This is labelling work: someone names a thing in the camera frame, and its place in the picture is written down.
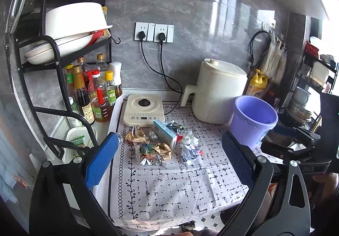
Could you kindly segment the person's right hand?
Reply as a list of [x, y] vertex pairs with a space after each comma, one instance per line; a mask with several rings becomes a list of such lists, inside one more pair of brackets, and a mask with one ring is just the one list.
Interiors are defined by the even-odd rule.
[[338, 174], [329, 172], [313, 175], [312, 179], [318, 183], [315, 192], [309, 192], [312, 204], [335, 204], [338, 205]]

